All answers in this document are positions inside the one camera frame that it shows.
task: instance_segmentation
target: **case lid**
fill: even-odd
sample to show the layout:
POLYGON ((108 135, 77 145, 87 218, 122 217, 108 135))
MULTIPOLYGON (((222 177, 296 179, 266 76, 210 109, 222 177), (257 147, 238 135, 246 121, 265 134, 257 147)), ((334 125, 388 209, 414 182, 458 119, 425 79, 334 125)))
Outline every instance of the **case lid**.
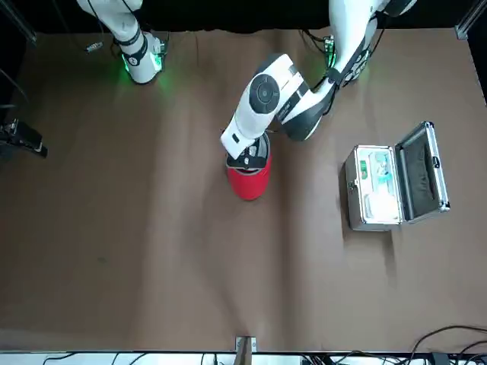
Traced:
POLYGON ((394 146, 403 219, 419 221, 450 210, 432 122, 422 122, 394 146))

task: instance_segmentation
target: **black background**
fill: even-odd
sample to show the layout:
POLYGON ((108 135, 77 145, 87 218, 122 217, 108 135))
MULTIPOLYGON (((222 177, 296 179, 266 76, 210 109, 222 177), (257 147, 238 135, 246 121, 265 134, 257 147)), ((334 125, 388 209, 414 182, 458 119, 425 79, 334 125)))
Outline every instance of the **black background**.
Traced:
MULTIPOLYGON (((389 28, 452 28, 465 15, 476 0, 418 0, 416 5, 401 17, 392 19, 389 28)), ((14 0, 13 3, 36 32, 65 33, 54 10, 52 0, 14 0)), ((82 11, 75 0, 57 0, 70 30, 76 33, 98 32, 96 19, 82 11)), ((139 19, 155 30, 213 30, 222 29, 238 33, 251 33, 261 29, 319 29, 327 27, 328 5, 324 0, 196 1, 161 2, 145 0, 137 11, 139 19)), ((0 67, 15 77, 25 50, 25 39, 0 14, 0 39, 8 44, 3 51, 0 67)), ((487 95, 487 14, 484 14, 469 35, 469 44, 487 95)), ((0 103, 10 99, 12 86, 0 78, 0 103)), ((0 120, 5 111, 0 110, 0 120)))

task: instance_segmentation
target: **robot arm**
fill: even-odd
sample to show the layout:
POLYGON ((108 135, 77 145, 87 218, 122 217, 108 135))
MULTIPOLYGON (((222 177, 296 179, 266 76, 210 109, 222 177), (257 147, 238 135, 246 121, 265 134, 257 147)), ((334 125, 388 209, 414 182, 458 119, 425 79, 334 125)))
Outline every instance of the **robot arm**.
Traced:
POLYGON ((142 0, 77 0, 88 14, 107 26, 123 53, 126 68, 133 81, 146 84, 162 69, 164 44, 152 34, 140 29, 133 11, 140 9, 142 0))
POLYGON ((308 139, 329 108, 345 76, 370 45, 377 29, 376 11, 397 16, 416 0, 329 0, 335 40, 335 65, 318 90, 310 90, 288 55, 273 56, 247 85, 221 143, 234 158, 261 136, 275 117, 294 141, 308 139))

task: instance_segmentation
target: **cable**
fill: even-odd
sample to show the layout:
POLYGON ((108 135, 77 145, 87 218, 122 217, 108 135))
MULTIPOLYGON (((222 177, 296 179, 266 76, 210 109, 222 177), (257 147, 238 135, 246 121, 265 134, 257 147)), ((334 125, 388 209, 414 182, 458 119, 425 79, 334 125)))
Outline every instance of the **cable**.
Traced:
POLYGON ((138 355, 134 360, 132 360, 131 363, 129 363, 129 365, 133 365, 138 359, 140 359, 141 357, 144 357, 145 355, 148 355, 148 353, 144 353, 144 354, 140 354, 138 355))
POLYGON ((73 36, 73 33, 69 29, 69 25, 66 22, 66 19, 64 18, 64 16, 62 15, 61 9, 59 9, 59 6, 58 6, 58 3, 56 2, 56 0, 51 0, 51 2, 53 4, 53 6, 54 6, 54 10, 56 10, 56 13, 58 15, 59 20, 61 21, 62 26, 64 27, 66 33, 68 34, 69 39, 72 41, 72 43, 75 45, 76 48, 80 49, 82 52, 90 53, 90 52, 93 52, 93 51, 95 51, 95 50, 97 50, 97 49, 99 49, 99 48, 101 48, 103 46, 103 34, 104 34, 104 32, 103 32, 103 26, 101 25, 101 21, 98 18, 97 13, 93 9, 93 6, 91 5, 90 0, 88 0, 88 4, 90 5, 91 10, 93 11, 95 17, 98 20, 98 25, 99 25, 99 27, 101 29, 101 36, 102 36, 102 38, 101 38, 101 41, 100 42, 93 43, 93 44, 89 45, 88 47, 82 46, 76 40, 75 36, 73 36))
POLYGON ((167 55, 167 52, 169 52, 169 41, 170 41, 170 31, 168 30, 167 31, 167 37, 166 37, 166 40, 165 40, 165 43, 166 43, 166 48, 165 48, 165 56, 167 55))
POLYGON ((195 41, 196 41, 196 65, 199 67, 199 45, 198 45, 198 36, 196 35, 195 32, 193 32, 195 35, 195 41))
POLYGON ((440 332, 444 332, 444 331, 449 331, 451 329, 468 329, 470 331, 476 331, 476 332, 482 332, 482 333, 487 333, 487 329, 486 328, 482 328, 482 327, 475 327, 474 325, 448 325, 446 327, 442 327, 440 329, 437 329, 437 330, 434 330, 432 332, 429 332, 427 333, 426 335, 422 336, 416 343, 415 345, 412 347, 412 351, 411 351, 411 356, 409 357, 409 359, 407 360, 406 362, 406 365, 410 365, 411 364, 411 361, 412 359, 414 358, 414 355, 416 353, 416 351, 418 350, 418 347, 419 345, 426 339, 426 338, 429 338, 431 337, 432 335, 436 335, 437 333, 440 333, 440 332))
POLYGON ((380 355, 376 355, 376 354, 372 354, 370 352, 364 352, 364 351, 360 351, 360 350, 355 350, 355 351, 351 351, 349 352, 348 354, 346 354, 345 356, 343 356, 340 360, 338 361, 335 361, 335 364, 338 365, 340 364, 342 361, 344 361, 344 359, 346 359, 347 357, 350 357, 352 356, 353 354, 361 354, 361 355, 364 355, 364 356, 368 356, 368 357, 375 357, 377 359, 382 359, 383 360, 383 364, 384 363, 393 363, 394 365, 397 365, 399 362, 394 362, 394 361, 391 361, 391 360, 388 360, 387 358, 388 357, 391 357, 393 359, 396 359, 396 360, 399 360, 398 357, 395 357, 395 356, 380 356, 380 355))
MULTIPOLYGON (((123 2, 123 4, 124 4, 124 5, 127 7, 127 9, 129 9, 130 14, 132 14, 132 16, 133 16, 135 19, 137 19, 137 21, 139 21, 139 20, 138 20, 138 18, 135 16, 134 11, 132 10, 132 8, 130 8, 130 7, 129 7, 129 5, 127 4, 127 2, 126 2, 125 0, 122 0, 122 2, 123 2)), ((143 22, 143 23, 144 23, 144 24, 145 24, 147 27, 149 27, 149 29, 153 29, 152 25, 151 25, 151 24, 149 24, 147 21, 142 21, 142 22, 143 22)))
POLYGON ((88 0, 88 5, 90 5, 90 8, 91 8, 91 11, 93 12, 94 16, 96 17, 97 21, 98 21, 98 27, 100 27, 100 31, 101 31, 101 40, 103 42, 103 35, 105 34, 104 30, 103 30, 103 25, 101 23, 101 20, 100 18, 98 17, 98 14, 97 12, 94 10, 93 8, 93 5, 91 4, 91 0, 88 0))
POLYGON ((473 359, 476 359, 477 357, 481 357, 485 354, 477 354, 477 355, 473 355, 472 357, 470 357, 469 359, 466 360, 465 364, 464 365, 467 365, 470 361, 473 361, 473 359))
POLYGON ((321 365, 321 359, 316 355, 310 355, 311 363, 313 365, 321 365))
POLYGON ((311 90, 315 91, 323 83, 323 81, 325 81, 326 76, 328 76, 327 73, 323 75, 323 77, 311 88, 311 90))
POLYGON ((328 354, 318 354, 316 355, 320 365, 335 365, 332 358, 328 354))
POLYGON ((314 36, 313 34, 311 34, 311 33, 309 32, 309 30, 299 30, 299 32, 300 32, 300 34, 301 34, 301 38, 303 38, 303 34, 306 34, 306 35, 307 35, 307 36, 310 38, 310 40, 311 40, 312 44, 313 44, 313 45, 316 47, 316 49, 317 49, 317 50, 318 50, 320 53, 325 54, 325 50, 324 50, 324 49, 321 49, 321 48, 320 48, 320 46, 318 46, 318 44, 317 44, 317 42, 321 42, 321 43, 322 43, 322 42, 323 42, 323 40, 322 40, 322 39, 320 39, 320 38, 318 38, 317 36, 314 36))
POLYGON ((374 48, 371 50, 371 57, 372 57, 372 55, 374 54, 375 49, 376 49, 376 48, 377 48, 377 46, 379 45, 380 40, 382 39, 382 36, 384 35, 384 31, 385 31, 385 30, 386 30, 386 28, 382 28, 382 31, 380 32, 379 38, 377 39, 377 42, 375 43, 374 48))
POLYGON ((43 365, 46 365, 47 361, 67 359, 68 357, 74 356, 76 354, 77 352, 71 352, 70 354, 60 356, 60 357, 46 357, 43 361, 43 365))
POLYGON ((119 48, 119 52, 115 53, 113 51, 114 46, 118 46, 118 42, 115 40, 115 37, 112 37, 112 44, 110 44, 110 53, 112 54, 112 57, 116 59, 122 55, 122 50, 119 48))
POLYGON ((465 354, 470 348, 474 348, 475 346, 478 346, 480 344, 487 344, 487 341, 477 341, 472 344, 469 344, 466 348, 464 348, 462 351, 460 351, 457 355, 457 359, 455 360, 455 365, 458 365, 458 362, 462 360, 463 354, 465 354))
POLYGON ((326 114, 329 113, 329 111, 332 109, 332 105, 333 105, 333 102, 335 101, 335 96, 336 96, 336 92, 338 91, 339 87, 337 85, 334 85, 333 86, 333 94, 332 94, 332 97, 329 99, 329 104, 328 104, 328 107, 326 108, 326 110, 323 112, 323 115, 325 116, 326 114))
POLYGON ((316 363, 313 361, 314 355, 308 355, 308 357, 306 357, 306 355, 302 354, 301 356, 311 365, 316 365, 316 363))
POLYGON ((374 48, 371 50, 371 55, 369 56, 369 58, 372 57, 375 50, 377 49, 377 46, 379 45, 380 40, 382 40, 382 36, 384 35, 384 31, 386 30, 387 26, 389 25, 389 22, 390 22, 390 17, 386 16, 384 24, 382 25, 382 31, 379 34, 379 38, 377 38, 377 42, 375 43, 374 48))
POLYGON ((11 78, 10 76, 8 76, 8 74, 5 71, 3 71, 1 68, 0 68, 0 73, 2 73, 2 75, 4 75, 5 78, 7 78, 7 80, 9 80, 11 82, 11 84, 17 88, 17 90, 19 90, 19 92, 22 94, 22 96, 24 97, 25 101, 27 101, 27 104, 28 104, 29 98, 27 97, 27 94, 25 93, 24 89, 22 87, 20 87, 19 84, 17 84, 15 82, 15 80, 13 78, 11 78))
POLYGON ((323 40, 321 38, 319 38, 318 36, 315 36, 314 34, 312 34, 308 29, 303 29, 303 31, 312 39, 312 40, 317 40, 318 42, 323 42, 323 40))
POLYGON ((114 358, 113 358, 113 360, 112 360, 112 365, 114 365, 114 364, 115 364, 115 360, 117 359, 117 357, 118 357, 119 355, 120 355, 120 353, 119 353, 119 352, 117 352, 117 353, 115 354, 115 357, 114 357, 114 358))
POLYGON ((304 46, 305 46, 306 48, 308 48, 310 51, 313 51, 313 50, 311 49, 310 45, 309 45, 309 44, 307 44, 307 42, 306 42, 306 40, 305 40, 305 38, 304 38, 304 33, 303 33, 303 31, 302 31, 302 30, 299 30, 299 31, 298 31, 298 33, 299 33, 299 36, 301 37, 301 40, 303 41, 304 46))

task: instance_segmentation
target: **aluminum case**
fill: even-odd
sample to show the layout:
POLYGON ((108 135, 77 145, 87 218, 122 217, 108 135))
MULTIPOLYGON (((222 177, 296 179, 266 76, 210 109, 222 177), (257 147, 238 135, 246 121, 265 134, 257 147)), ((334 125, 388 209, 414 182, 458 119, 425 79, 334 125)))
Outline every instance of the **aluminum case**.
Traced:
POLYGON ((353 230, 388 231, 450 210, 432 122, 394 146, 355 146, 345 175, 353 230))

